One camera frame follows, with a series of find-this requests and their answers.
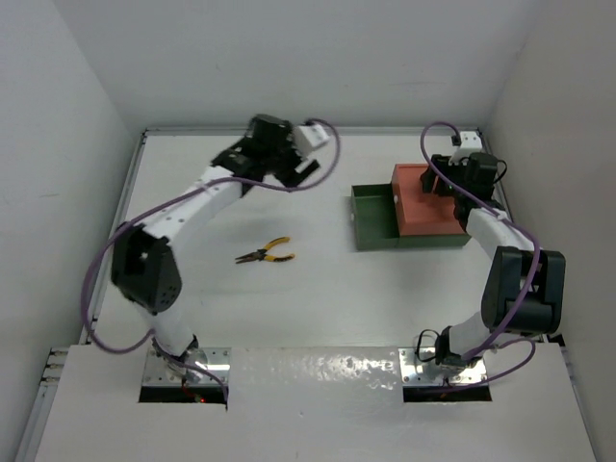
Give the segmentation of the salmon drawer box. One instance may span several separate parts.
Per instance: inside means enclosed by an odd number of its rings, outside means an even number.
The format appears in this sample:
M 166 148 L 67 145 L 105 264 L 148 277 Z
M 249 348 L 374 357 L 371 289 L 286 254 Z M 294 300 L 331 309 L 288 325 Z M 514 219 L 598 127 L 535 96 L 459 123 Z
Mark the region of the salmon drawer box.
M 465 235 L 453 216 L 453 198 L 423 192 L 420 177 L 426 169 L 421 164 L 394 166 L 391 186 L 398 232 L 404 237 Z

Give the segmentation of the green pull-out drawer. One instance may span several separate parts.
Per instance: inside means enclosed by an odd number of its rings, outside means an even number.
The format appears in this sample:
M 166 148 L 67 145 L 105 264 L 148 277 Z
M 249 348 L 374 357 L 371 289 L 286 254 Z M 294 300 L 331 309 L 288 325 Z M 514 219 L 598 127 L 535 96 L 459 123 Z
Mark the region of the green pull-out drawer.
M 350 203 L 357 250 L 384 250 L 398 246 L 398 220 L 391 184 L 354 185 Z

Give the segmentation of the yellow handled cutting pliers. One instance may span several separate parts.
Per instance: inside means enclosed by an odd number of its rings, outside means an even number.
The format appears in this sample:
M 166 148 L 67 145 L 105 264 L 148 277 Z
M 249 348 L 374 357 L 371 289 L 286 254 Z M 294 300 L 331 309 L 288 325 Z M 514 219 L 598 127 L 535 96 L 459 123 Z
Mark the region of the yellow handled cutting pliers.
M 287 244 L 291 240 L 290 237 L 284 236 L 277 239 L 274 239 L 262 247 L 248 252 L 245 255 L 239 256 L 235 258 L 236 264 L 245 264 L 250 262 L 270 262 L 270 263 L 285 263 L 293 260 L 295 258 L 294 253 L 289 253 L 286 255 L 278 256 L 270 254 L 270 251 L 277 245 Z

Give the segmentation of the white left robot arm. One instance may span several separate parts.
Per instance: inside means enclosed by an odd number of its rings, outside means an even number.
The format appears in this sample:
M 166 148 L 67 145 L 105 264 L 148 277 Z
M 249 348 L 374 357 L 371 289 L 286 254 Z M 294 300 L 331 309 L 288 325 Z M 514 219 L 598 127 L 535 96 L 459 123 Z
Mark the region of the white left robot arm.
M 122 295 L 141 308 L 158 347 L 181 358 L 197 346 L 175 303 L 182 290 L 182 247 L 218 212 L 243 198 L 271 175 L 283 187 L 301 186 L 320 166 L 310 154 L 327 145 L 322 125 L 301 125 L 257 115 L 244 135 L 221 151 L 189 187 L 184 200 L 133 224 L 117 239 L 111 279 Z

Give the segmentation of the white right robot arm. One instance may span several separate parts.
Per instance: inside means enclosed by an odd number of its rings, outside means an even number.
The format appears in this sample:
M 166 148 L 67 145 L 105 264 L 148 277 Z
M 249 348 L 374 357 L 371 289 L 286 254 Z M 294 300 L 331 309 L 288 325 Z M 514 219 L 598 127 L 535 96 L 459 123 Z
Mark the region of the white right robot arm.
M 488 348 L 553 334 L 561 323 L 566 259 L 542 249 L 494 199 L 499 165 L 486 152 L 434 155 L 420 177 L 424 193 L 453 198 L 454 218 L 492 260 L 478 312 L 435 340 L 429 360 L 439 367 L 461 369 Z

